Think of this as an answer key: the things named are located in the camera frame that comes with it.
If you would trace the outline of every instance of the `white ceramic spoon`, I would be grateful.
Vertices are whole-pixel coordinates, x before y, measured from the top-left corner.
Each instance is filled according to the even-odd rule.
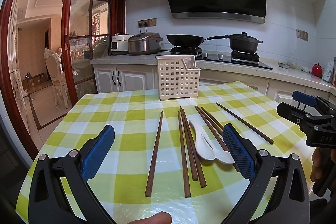
[[[199,124],[197,124],[195,121],[190,120],[189,123],[193,126],[195,132],[196,132],[196,142],[197,142],[197,131],[199,134],[201,134],[206,141],[206,143],[211,147],[212,151],[215,154],[215,157],[223,164],[234,164],[235,161],[232,158],[230,152],[224,151],[224,150],[218,150],[212,141],[210,140],[208,134],[205,132],[203,127],[201,127]]]
[[[206,142],[205,138],[203,137],[202,131],[204,130],[199,124],[194,121],[189,121],[191,126],[194,128],[196,133],[196,142],[195,148],[197,154],[205,160],[214,160],[216,158],[215,152],[211,148],[211,146]]]

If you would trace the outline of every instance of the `metal screw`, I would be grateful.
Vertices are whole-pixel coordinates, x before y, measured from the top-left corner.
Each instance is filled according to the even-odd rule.
[[[297,154],[292,154],[292,158],[293,158],[293,160],[298,160],[299,156]]]
[[[268,152],[267,152],[266,150],[262,149],[262,150],[259,151],[259,154],[260,154],[260,156],[262,156],[262,157],[267,157]]]
[[[69,156],[70,157],[76,157],[78,155],[78,151],[77,150],[71,150],[70,152],[69,152]]]
[[[46,156],[47,156],[46,154],[42,154],[42,155],[40,155],[40,156],[39,156],[39,160],[45,160]]]

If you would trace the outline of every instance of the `checkered tablecloth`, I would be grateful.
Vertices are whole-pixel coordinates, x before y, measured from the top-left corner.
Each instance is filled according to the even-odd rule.
[[[221,103],[274,140],[270,145],[256,133],[216,105]],[[115,141],[96,176],[88,183],[106,211],[118,223],[149,217],[165,211],[173,223],[215,223],[228,215],[244,193],[249,181],[232,165],[218,161],[202,162],[207,182],[201,188],[198,181],[189,180],[191,198],[184,198],[179,124],[177,112],[182,106],[188,119],[203,126],[214,145],[218,142],[198,114],[195,105],[203,106],[223,125],[231,122],[242,137],[258,149],[273,156],[299,155],[308,188],[313,149],[305,144],[305,134],[297,125],[277,115],[277,103],[241,82],[200,86],[196,99],[160,101],[157,90],[101,93],[85,95],[64,117],[39,155],[50,158],[65,156],[71,149],[80,149],[95,138],[106,124],[115,129]],[[152,158],[160,112],[163,110],[159,151],[152,197],[144,196]],[[28,197],[36,160],[23,183],[16,205],[17,213],[28,222]],[[272,178],[254,217],[260,216],[272,193],[276,178]],[[62,178],[67,198],[77,216],[83,218],[66,179]]]

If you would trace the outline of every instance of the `red kettle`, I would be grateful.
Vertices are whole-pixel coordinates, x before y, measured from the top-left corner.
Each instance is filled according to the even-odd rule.
[[[317,77],[322,77],[322,67],[319,65],[319,63],[313,65],[311,73]]]

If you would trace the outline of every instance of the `white plastic basket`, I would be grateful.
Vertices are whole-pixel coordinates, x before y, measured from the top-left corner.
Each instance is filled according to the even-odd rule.
[[[200,70],[194,55],[156,56],[160,100],[198,96]]]

